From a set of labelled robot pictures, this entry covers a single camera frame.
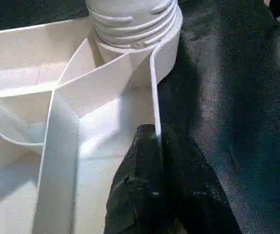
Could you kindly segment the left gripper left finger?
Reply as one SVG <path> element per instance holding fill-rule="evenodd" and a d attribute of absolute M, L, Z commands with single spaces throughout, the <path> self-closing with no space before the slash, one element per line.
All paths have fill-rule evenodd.
<path fill-rule="evenodd" d="M 110 188 L 106 234 L 157 234 L 165 209 L 163 163 L 154 125 L 140 125 Z"/>

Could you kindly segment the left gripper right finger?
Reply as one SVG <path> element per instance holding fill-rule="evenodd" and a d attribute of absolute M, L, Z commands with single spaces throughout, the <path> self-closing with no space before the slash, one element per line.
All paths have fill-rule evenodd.
<path fill-rule="evenodd" d="M 213 168 L 180 128 L 162 127 L 165 187 L 188 234 L 238 234 L 239 225 Z"/>

